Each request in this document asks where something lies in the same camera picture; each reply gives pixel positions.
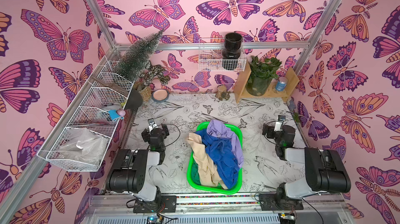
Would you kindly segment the beige t-shirt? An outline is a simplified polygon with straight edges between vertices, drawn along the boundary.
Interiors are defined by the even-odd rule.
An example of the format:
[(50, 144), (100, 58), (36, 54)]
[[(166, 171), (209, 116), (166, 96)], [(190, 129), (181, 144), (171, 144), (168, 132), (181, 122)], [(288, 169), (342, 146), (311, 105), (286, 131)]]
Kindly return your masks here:
[(191, 146), (193, 151), (193, 158), (197, 164), (200, 185), (214, 188), (220, 185), (224, 190), (227, 190), (227, 186), (219, 176), (217, 166), (206, 153), (206, 146), (202, 142), (202, 137), (196, 133), (189, 133), (187, 143)]

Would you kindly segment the green plastic laundry basket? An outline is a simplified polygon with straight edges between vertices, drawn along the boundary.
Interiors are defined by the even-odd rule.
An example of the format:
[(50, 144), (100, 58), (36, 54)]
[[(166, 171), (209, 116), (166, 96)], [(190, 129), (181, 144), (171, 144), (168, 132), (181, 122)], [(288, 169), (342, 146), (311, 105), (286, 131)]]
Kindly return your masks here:
[[(208, 126), (209, 122), (204, 122), (199, 124), (197, 127), (198, 130), (206, 129)], [(243, 144), (243, 134), (242, 131), (234, 125), (225, 125), (227, 128), (231, 129), (232, 132), (234, 132), (239, 139), (240, 145), (242, 147)], [(196, 167), (194, 164), (197, 164), (197, 174), (194, 173), (194, 168)], [(186, 173), (186, 179), (188, 184), (197, 189), (197, 190), (202, 190), (206, 192), (211, 192), (211, 193), (219, 193), (219, 194), (225, 194), (225, 195), (233, 195), (238, 193), (238, 191), (242, 187), (242, 179), (243, 179), (243, 169), (240, 169), (238, 172), (238, 182), (232, 187), (232, 189), (224, 189), (222, 185), (219, 183), (217, 186), (208, 186), (208, 185), (202, 185), (200, 182), (200, 174), (199, 174), (199, 165), (194, 159), (194, 152), (192, 151), (191, 157), (189, 159), (189, 164), (187, 168), (187, 173)]]

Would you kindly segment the blue t-shirt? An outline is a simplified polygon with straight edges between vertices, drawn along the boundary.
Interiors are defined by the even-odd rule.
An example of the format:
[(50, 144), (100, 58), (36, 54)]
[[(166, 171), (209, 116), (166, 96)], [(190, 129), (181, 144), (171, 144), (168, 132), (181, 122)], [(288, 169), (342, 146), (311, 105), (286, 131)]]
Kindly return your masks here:
[(219, 138), (207, 133), (206, 129), (198, 130), (195, 134), (202, 138), (205, 145), (205, 153), (217, 166), (218, 175), (228, 190), (236, 186), (239, 177), (238, 159), (232, 152), (232, 144), (229, 139)]

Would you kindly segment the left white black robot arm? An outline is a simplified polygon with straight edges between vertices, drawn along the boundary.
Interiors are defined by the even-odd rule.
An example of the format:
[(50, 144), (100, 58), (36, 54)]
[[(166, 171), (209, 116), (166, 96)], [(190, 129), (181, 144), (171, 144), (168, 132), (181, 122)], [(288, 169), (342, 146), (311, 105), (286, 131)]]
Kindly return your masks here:
[(169, 136), (166, 124), (157, 125), (153, 120), (142, 132), (148, 149), (121, 149), (117, 152), (105, 181), (105, 189), (114, 193), (129, 194), (135, 197), (135, 211), (145, 209), (160, 212), (166, 203), (160, 188), (153, 184), (150, 168), (161, 165), (165, 159), (165, 139)]

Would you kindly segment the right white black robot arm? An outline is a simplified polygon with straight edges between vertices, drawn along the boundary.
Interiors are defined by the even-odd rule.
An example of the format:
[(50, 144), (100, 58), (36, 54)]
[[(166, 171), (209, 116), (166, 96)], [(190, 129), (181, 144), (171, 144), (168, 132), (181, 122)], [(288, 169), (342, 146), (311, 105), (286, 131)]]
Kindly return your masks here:
[(261, 210), (303, 210), (302, 203), (317, 194), (348, 193), (351, 180), (338, 151), (316, 148), (295, 148), (295, 129), (281, 124), (263, 124), (262, 135), (275, 142), (275, 151), (280, 160), (303, 164), (305, 176), (299, 180), (281, 183), (275, 193), (258, 196)]

